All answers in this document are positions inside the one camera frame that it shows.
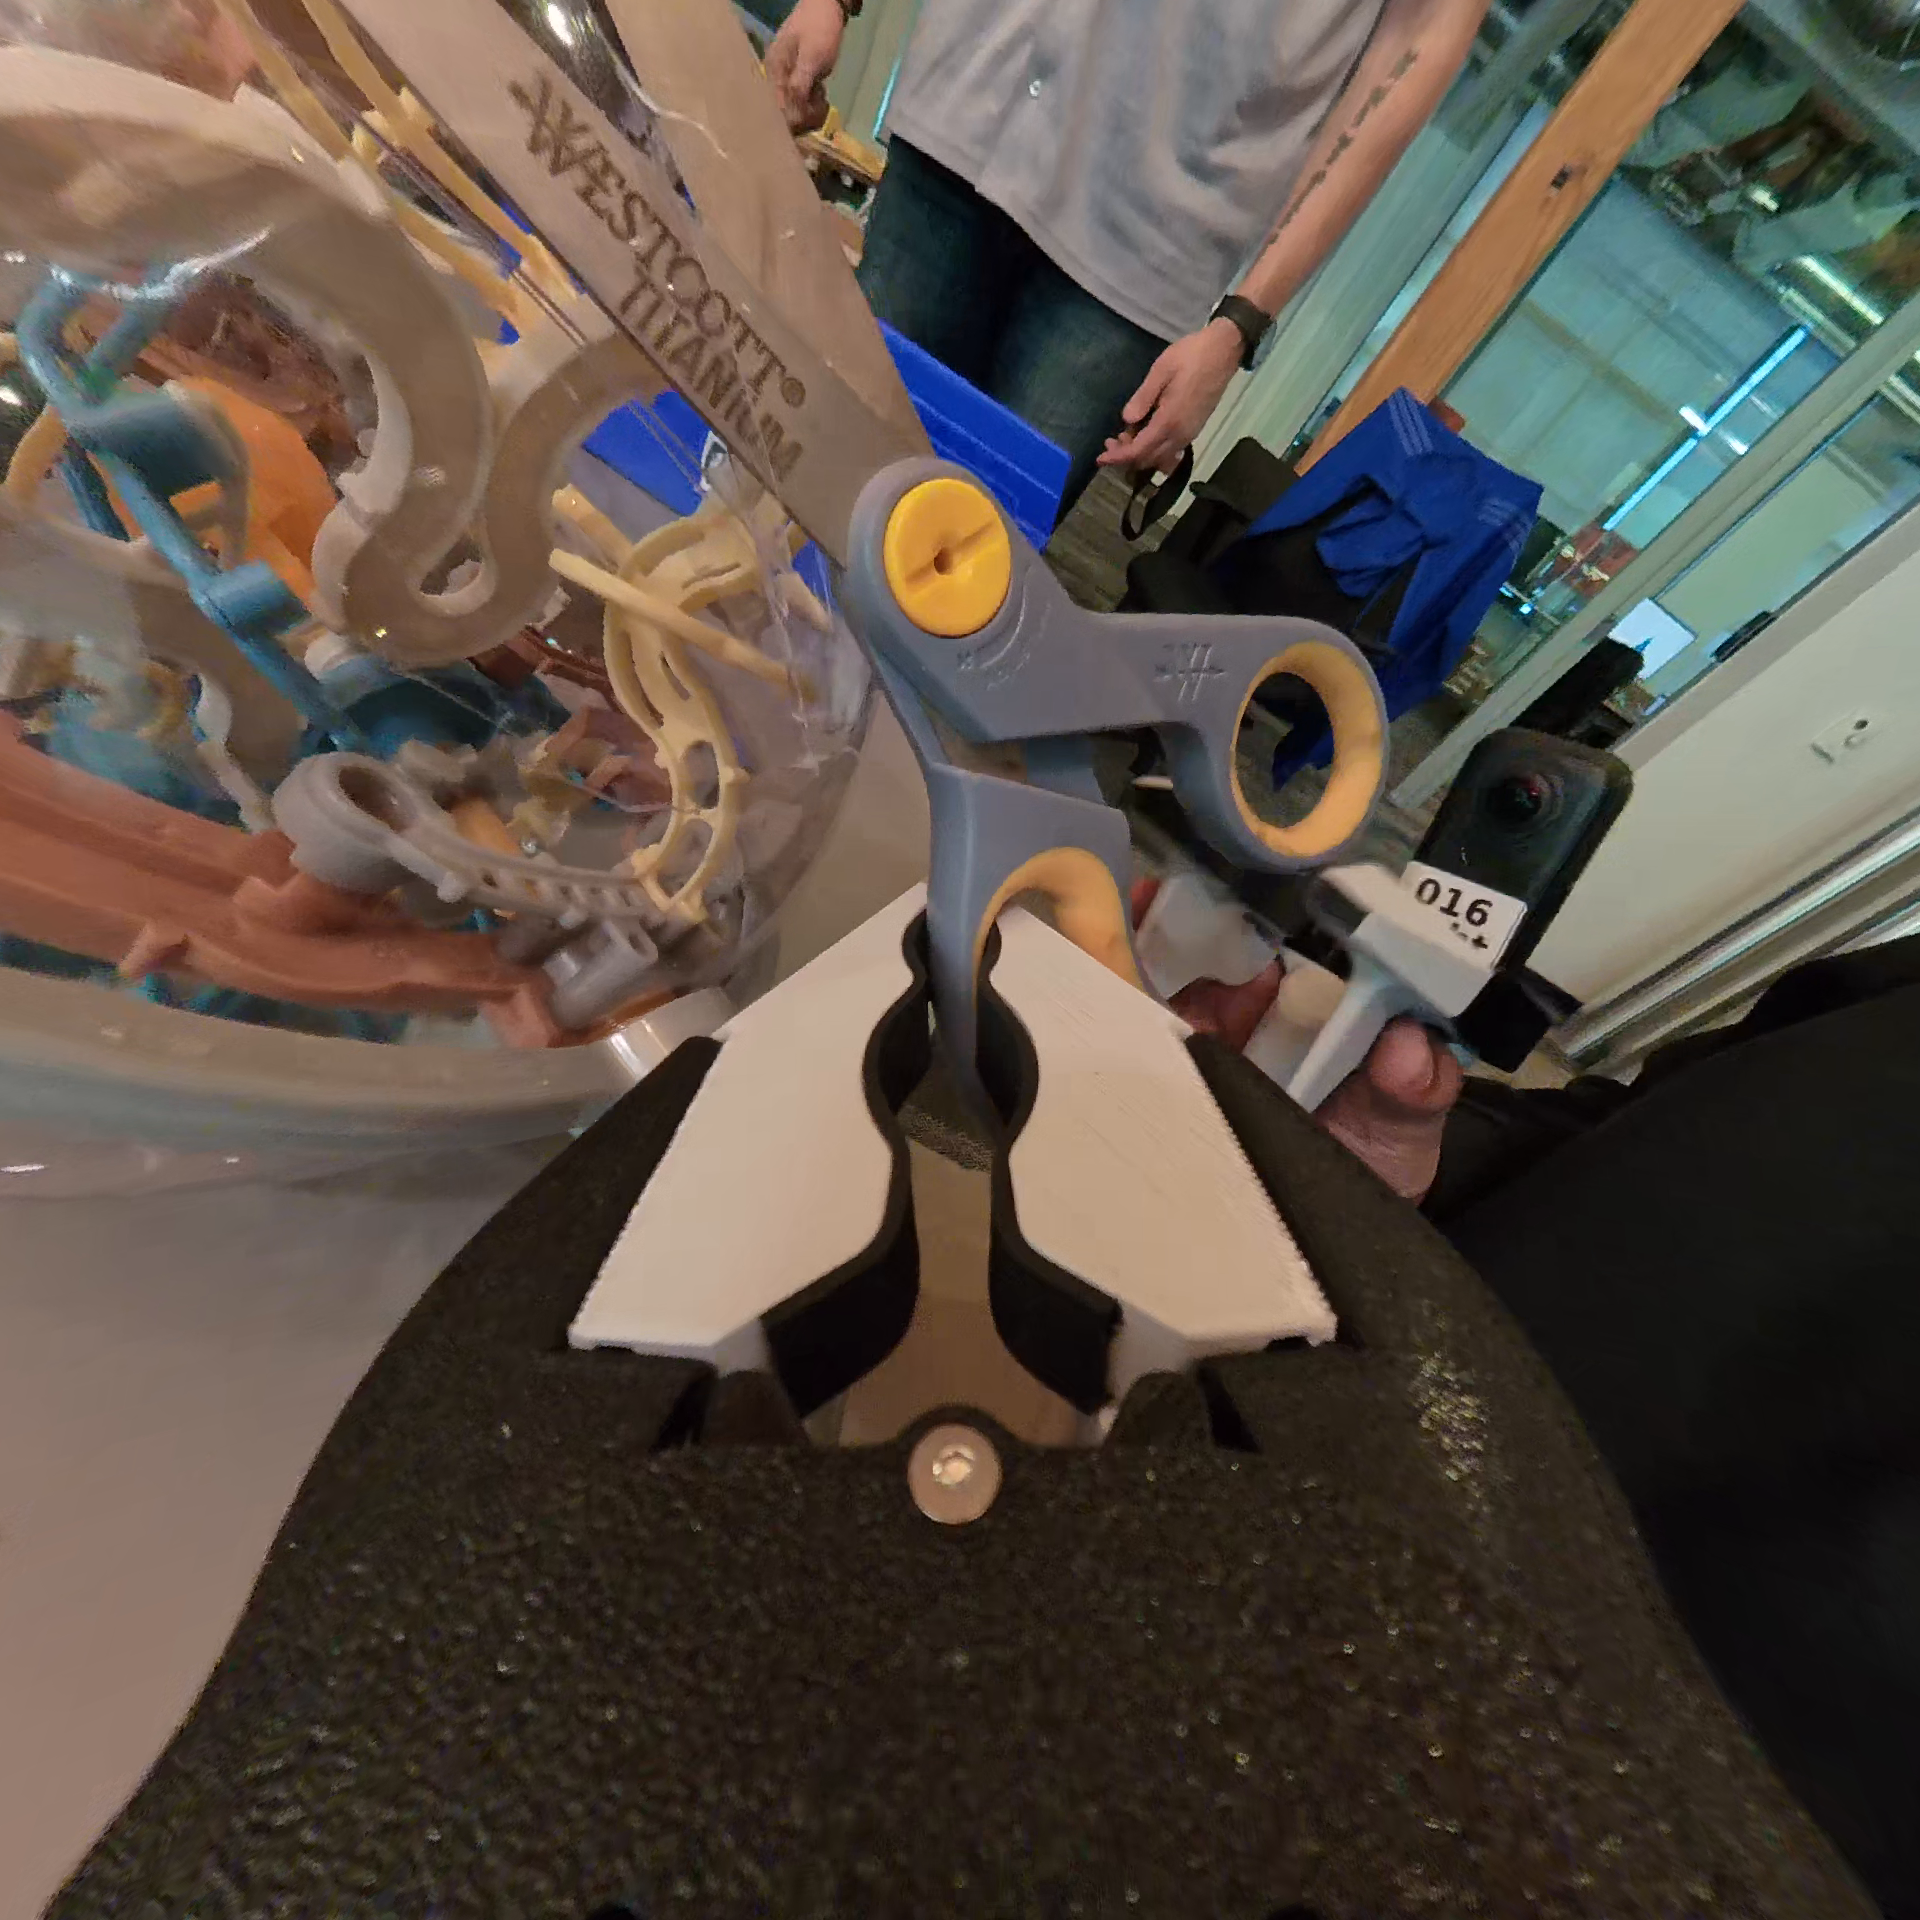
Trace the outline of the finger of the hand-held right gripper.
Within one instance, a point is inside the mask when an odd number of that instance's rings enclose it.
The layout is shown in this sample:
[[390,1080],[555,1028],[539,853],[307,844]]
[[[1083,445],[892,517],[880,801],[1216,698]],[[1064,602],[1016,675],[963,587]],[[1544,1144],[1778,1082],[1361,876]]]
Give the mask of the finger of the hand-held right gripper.
[[1142,980],[1149,987],[1246,987],[1262,973],[1285,977],[1281,947],[1241,901],[1209,876],[1172,874],[1142,913]]
[[1493,890],[1432,865],[1406,876],[1352,865],[1312,877],[1307,913],[1349,955],[1345,995],[1285,1082],[1315,1113],[1394,1019],[1458,1037],[1460,1014],[1493,980]]

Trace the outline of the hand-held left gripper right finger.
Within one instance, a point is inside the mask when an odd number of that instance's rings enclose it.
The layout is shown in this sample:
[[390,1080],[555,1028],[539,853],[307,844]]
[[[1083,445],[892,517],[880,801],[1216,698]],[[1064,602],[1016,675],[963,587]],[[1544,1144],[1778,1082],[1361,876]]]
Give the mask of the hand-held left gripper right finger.
[[993,1321],[1073,1409],[1152,1373],[1325,1346],[1338,1316],[1187,1021],[1026,913],[981,980],[994,1121]]

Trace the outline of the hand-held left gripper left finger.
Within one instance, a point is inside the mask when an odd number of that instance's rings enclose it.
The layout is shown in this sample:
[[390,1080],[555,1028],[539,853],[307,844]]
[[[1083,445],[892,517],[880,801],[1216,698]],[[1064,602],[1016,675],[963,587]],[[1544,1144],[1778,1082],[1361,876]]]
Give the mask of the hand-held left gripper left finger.
[[922,1292],[900,1124],[922,1086],[922,886],[688,1044],[678,1124],[566,1341],[769,1373],[816,1413]]

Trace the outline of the grey yellow scissors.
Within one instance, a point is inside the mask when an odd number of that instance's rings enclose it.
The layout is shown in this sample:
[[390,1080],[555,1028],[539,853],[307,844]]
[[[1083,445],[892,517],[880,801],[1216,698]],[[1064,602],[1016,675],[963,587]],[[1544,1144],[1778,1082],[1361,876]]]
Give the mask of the grey yellow scissors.
[[1259,874],[1353,853],[1386,779],[1386,704],[1299,618],[1078,608],[929,435],[731,5],[606,5],[637,139],[505,5],[354,2],[444,128],[832,564],[929,790],[926,948],[952,1070],[987,1099],[981,980],[1001,909],[1142,987],[1129,822],[1099,736],[1154,734],[1211,851]]

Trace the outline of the clear plastic maze ball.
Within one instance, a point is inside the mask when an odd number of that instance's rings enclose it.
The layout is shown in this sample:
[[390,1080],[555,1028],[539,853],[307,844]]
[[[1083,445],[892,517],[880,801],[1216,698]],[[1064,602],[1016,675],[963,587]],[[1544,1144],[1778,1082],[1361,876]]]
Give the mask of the clear plastic maze ball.
[[4,1197],[566,1126],[729,1017],[909,403],[728,5],[4,5]]

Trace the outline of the person's right forearm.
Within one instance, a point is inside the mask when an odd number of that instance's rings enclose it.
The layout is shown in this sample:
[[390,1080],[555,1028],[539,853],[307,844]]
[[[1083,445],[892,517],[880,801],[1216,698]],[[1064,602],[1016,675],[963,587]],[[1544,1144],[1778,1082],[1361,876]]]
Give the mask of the person's right forearm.
[[1915,1214],[1917,942],[1818,958],[1618,1082],[1473,1080],[1422,1211],[1493,1272]]

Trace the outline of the person's right hand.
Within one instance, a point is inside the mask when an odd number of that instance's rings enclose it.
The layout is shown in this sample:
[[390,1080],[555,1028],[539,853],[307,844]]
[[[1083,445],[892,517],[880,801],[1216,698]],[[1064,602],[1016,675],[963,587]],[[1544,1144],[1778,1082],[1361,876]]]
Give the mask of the person's right hand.
[[[1169,1001],[1196,1033],[1211,1033],[1229,1050],[1249,1050],[1259,1024],[1281,1006],[1286,1024],[1330,1008],[1345,992],[1317,969],[1285,977],[1281,962],[1229,986],[1197,979]],[[1410,1017],[1384,1027],[1363,1068],[1315,1112],[1317,1124],[1347,1146],[1388,1188],[1422,1203],[1442,1158],[1446,1121],[1465,1073],[1451,1048]]]

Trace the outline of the black office chair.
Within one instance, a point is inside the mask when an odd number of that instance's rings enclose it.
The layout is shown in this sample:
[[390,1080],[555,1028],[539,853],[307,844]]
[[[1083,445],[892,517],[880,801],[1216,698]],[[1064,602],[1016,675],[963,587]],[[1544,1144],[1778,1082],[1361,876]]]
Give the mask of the black office chair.
[[1627,644],[1614,636],[1595,641],[1544,692],[1528,724],[1550,736],[1572,739],[1597,708],[1638,676],[1641,666],[1643,658],[1637,644]]

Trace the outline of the black bag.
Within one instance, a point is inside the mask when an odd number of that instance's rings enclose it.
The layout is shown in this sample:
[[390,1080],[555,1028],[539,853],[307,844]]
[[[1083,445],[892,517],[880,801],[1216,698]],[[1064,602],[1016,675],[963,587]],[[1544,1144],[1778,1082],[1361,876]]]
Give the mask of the black bag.
[[1361,506],[1361,493],[1297,524],[1257,531],[1254,524],[1297,484],[1289,459],[1254,440],[1235,443],[1194,488],[1164,541],[1129,560],[1121,612],[1305,618],[1345,633],[1370,666],[1386,666],[1416,562],[1406,560],[1364,589],[1338,581],[1320,541]]

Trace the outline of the blue plastic bin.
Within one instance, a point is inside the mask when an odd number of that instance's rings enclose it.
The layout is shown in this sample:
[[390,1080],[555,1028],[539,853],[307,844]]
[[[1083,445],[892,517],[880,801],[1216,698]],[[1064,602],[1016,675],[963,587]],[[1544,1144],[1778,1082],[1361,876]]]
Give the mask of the blue plastic bin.
[[[972,469],[1025,538],[1045,546],[1064,507],[1070,454],[907,338],[889,326],[880,336],[933,453]],[[616,409],[584,442],[584,454],[653,500],[643,515],[650,524],[693,512],[718,461],[707,420],[668,395]]]

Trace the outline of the person's black jacket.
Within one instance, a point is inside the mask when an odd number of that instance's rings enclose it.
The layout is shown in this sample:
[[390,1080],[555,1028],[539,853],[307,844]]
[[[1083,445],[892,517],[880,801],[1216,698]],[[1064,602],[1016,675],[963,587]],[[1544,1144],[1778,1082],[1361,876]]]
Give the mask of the person's black jacket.
[[1915,1916],[1915,1240],[1777,1190],[1460,1242],[1622,1488],[1670,1608],[1885,1916]]

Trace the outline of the wooden post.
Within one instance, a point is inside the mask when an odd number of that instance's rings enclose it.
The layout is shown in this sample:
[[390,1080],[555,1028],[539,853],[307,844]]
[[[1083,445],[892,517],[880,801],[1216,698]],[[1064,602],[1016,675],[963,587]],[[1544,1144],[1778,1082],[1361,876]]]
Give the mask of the wooden post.
[[1740,2],[1637,2],[1356,381],[1301,472],[1397,392],[1438,397],[1529,285]]

